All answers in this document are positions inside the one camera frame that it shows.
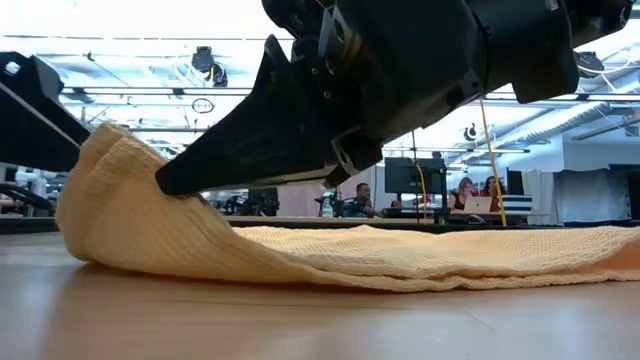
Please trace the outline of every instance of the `laptop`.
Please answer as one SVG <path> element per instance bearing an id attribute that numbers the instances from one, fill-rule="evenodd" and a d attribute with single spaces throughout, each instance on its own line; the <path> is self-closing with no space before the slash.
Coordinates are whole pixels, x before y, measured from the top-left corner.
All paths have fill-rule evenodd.
<path id="1" fill-rule="evenodd" d="M 488 214 L 491 212 L 492 200 L 493 199 L 488 196 L 472 197 L 467 199 L 462 212 L 466 214 Z"/>

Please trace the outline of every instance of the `towel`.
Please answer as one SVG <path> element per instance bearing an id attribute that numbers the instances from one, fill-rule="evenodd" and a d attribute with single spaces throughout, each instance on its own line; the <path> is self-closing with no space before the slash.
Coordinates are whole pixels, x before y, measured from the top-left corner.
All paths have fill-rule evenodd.
<path id="1" fill-rule="evenodd" d="M 154 178 L 164 163 L 123 129 L 95 130 L 56 215 L 69 253 L 151 274 L 393 292 L 640 279 L 639 229 L 232 228 L 197 195 L 164 195 Z"/>

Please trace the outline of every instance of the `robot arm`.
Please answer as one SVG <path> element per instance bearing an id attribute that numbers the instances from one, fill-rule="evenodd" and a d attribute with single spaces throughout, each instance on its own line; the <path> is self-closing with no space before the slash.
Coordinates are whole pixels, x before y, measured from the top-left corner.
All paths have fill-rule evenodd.
<path id="1" fill-rule="evenodd" d="M 296 39 L 291 61 L 270 37 L 252 93 L 156 179 L 170 195 L 333 188 L 382 160 L 385 143 L 508 83 L 521 103 L 574 92 L 573 48 L 622 29 L 632 4 L 263 0 Z"/>

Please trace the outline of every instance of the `woman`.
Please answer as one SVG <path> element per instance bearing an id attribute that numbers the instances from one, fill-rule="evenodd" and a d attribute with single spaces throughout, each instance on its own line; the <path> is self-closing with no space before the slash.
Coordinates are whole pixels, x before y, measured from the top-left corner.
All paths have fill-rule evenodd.
<path id="1" fill-rule="evenodd" d="M 472 185 L 473 181 L 471 181 L 471 179 L 468 177 L 460 180 L 456 191 L 452 192 L 451 195 L 449 195 L 449 202 L 447 203 L 447 207 L 449 209 L 464 210 L 464 204 L 467 203 L 467 199 L 473 197 L 473 195 L 471 194 Z"/>
<path id="2" fill-rule="evenodd" d="M 484 189 L 480 192 L 480 196 L 486 196 L 492 198 L 491 200 L 491 212 L 500 211 L 500 201 L 498 200 L 498 185 L 500 185 L 500 193 L 505 195 L 507 190 L 502 185 L 502 182 L 496 182 L 495 176 L 489 176 L 487 181 L 484 182 Z"/>

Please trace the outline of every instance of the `yellow cable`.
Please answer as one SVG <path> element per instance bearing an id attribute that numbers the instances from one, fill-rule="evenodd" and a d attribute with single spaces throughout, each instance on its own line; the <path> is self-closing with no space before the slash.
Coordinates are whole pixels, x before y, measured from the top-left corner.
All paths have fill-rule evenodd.
<path id="1" fill-rule="evenodd" d="M 427 186 L 424 183 L 424 175 L 422 174 L 422 169 L 414 159 L 411 159 L 411 161 L 413 161 L 414 165 L 418 169 L 418 174 L 420 174 L 420 182 L 422 183 L 422 198 L 424 200 L 424 204 L 422 205 L 422 210 L 424 212 L 424 223 L 426 224 L 427 223 Z"/>
<path id="2" fill-rule="evenodd" d="M 496 158 L 493 155 L 493 149 L 491 148 L 491 137 L 489 136 L 489 127 L 487 126 L 487 114 L 484 110 L 484 101 L 482 101 L 482 99 L 480 99 L 480 109 L 482 110 L 482 124 L 484 124 L 484 138 L 487 139 L 487 149 L 489 150 L 489 159 L 491 159 L 491 167 L 493 168 L 493 177 L 496 179 L 496 190 L 498 191 L 498 205 L 500 206 L 500 217 L 502 218 L 502 226 L 507 226 L 507 215 L 504 213 L 504 203 L 502 202 L 500 177 L 498 177 Z"/>

